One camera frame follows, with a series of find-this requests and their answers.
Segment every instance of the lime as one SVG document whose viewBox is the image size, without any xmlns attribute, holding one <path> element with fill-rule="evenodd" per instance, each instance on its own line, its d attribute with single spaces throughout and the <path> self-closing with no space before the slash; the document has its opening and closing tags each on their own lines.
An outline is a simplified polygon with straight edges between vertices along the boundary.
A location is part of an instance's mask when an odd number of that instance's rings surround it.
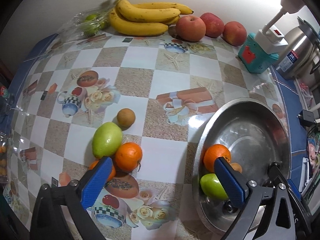
<svg viewBox="0 0 320 240">
<path fill-rule="evenodd" d="M 88 21 L 91 21 L 91 20 L 95 19 L 96 17 L 97 17 L 96 14 L 89 14 L 85 19 Z"/>
<path fill-rule="evenodd" d="M 91 23 L 82 27 L 84 35 L 87 37 L 94 36 L 100 30 L 99 23 Z"/>
<path fill-rule="evenodd" d="M 228 195 L 224 191 L 215 173 L 209 173 L 202 176 L 202 178 L 200 179 L 200 186 L 204 194 L 209 198 L 220 200 L 228 199 Z"/>
<path fill-rule="evenodd" d="M 93 135 L 92 153 L 100 159 L 113 155 L 122 144 L 122 130 L 113 122 L 101 125 Z"/>
</svg>

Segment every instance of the white plug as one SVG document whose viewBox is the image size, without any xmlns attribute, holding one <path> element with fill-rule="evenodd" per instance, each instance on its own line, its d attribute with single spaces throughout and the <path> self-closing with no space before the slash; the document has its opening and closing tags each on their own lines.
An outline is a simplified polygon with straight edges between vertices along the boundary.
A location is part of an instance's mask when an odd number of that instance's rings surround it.
<svg viewBox="0 0 320 240">
<path fill-rule="evenodd" d="M 259 30 L 254 40 L 267 54 L 280 52 L 288 45 L 284 39 L 284 35 L 274 25 L 266 31 L 265 35 L 263 34 L 263 30 Z"/>
</svg>

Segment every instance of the green apple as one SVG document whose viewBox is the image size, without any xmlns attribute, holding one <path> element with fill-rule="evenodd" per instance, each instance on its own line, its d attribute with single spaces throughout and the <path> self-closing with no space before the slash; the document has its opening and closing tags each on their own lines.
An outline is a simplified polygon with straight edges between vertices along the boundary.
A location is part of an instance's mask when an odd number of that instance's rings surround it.
<svg viewBox="0 0 320 240">
<path fill-rule="evenodd" d="M 209 173 L 201 177 L 200 186 L 202 191 L 209 198 L 227 200 L 228 195 L 224 191 L 215 173 Z"/>
<path fill-rule="evenodd" d="M 122 130 L 113 122 L 101 125 L 93 135 L 92 153 L 100 159 L 113 155 L 122 144 Z"/>
</svg>

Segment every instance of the plastic bag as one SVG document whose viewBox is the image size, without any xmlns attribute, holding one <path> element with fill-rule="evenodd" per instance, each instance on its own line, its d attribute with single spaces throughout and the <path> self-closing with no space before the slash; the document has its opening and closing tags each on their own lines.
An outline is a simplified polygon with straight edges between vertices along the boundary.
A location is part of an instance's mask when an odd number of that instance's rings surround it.
<svg viewBox="0 0 320 240">
<path fill-rule="evenodd" d="M 76 41 L 101 35 L 101 30 L 109 27 L 108 15 L 114 4 L 108 0 L 100 7 L 75 15 L 58 30 L 61 43 Z"/>
<path fill-rule="evenodd" d="M 7 144 L 8 137 L 0 132 L 0 183 L 7 183 Z"/>
<path fill-rule="evenodd" d="M 309 91 L 309 87 L 303 83 L 301 80 L 299 81 L 299 86 L 301 89 L 302 96 L 304 97 L 304 100 L 306 101 L 307 107 L 310 108 L 312 105 L 313 95 Z"/>
</svg>

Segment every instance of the banana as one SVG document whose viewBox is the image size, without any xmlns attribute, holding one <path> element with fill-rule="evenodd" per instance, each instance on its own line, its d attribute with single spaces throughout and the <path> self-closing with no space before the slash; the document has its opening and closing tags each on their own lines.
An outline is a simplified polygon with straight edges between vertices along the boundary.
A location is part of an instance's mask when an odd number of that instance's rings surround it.
<svg viewBox="0 0 320 240">
<path fill-rule="evenodd" d="M 134 7 L 140 9 L 168 9 L 168 8 L 176 8 L 180 10 L 182 15 L 193 14 L 193 10 L 191 10 L 188 6 L 185 6 L 181 3 L 173 3 L 173 2 L 148 2 L 148 3 L 139 3 L 133 4 Z"/>
<path fill-rule="evenodd" d="M 180 17 L 179 17 L 179 16 L 176 16 L 176 17 L 174 17 L 174 18 L 172 18 L 172 19 L 169 19 L 169 20 L 164 21 L 164 22 L 161 22 L 161 23 L 163 23 L 163 24 L 165 24 L 165 25 L 176 24 L 179 19 L 180 19 Z"/>
<path fill-rule="evenodd" d="M 168 9 L 140 9 L 128 0 L 120 0 L 117 4 L 119 12 L 132 22 L 164 22 L 180 14 L 180 10 Z"/>
<path fill-rule="evenodd" d="M 168 26 L 162 23 L 129 22 L 118 12 L 117 8 L 110 11 L 109 21 L 116 31 L 126 35 L 151 36 L 162 34 L 168 30 Z"/>
</svg>

